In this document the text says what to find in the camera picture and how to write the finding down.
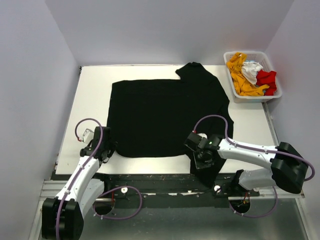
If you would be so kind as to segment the black t shirt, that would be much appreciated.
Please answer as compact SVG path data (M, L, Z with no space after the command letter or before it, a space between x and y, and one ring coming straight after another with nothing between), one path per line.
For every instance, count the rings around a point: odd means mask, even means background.
M233 136L230 101L218 78L197 62L186 64L176 74L179 79L113 83L107 126L119 155L193 159L185 146L193 130L208 137Z

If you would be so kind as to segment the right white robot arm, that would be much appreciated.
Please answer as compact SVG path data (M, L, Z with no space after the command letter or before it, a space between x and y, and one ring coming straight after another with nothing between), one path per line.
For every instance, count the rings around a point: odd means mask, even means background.
M230 191L236 196L254 188L272 186L291 194L302 191L308 165L287 142L278 146L258 146L221 135L206 138L192 132L184 144L191 150L195 175L208 187L214 185L226 160L233 159L259 166L256 170L240 169L236 172L230 183Z

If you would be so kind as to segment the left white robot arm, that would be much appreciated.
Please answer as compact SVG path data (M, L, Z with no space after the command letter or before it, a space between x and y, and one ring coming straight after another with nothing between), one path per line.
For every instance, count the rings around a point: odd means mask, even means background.
M79 152L73 174L54 198L42 204L41 236L46 240L78 240L84 228L84 218L96 198L107 197L111 185L94 175L113 155L117 142L111 138L111 128L96 127L93 139Z

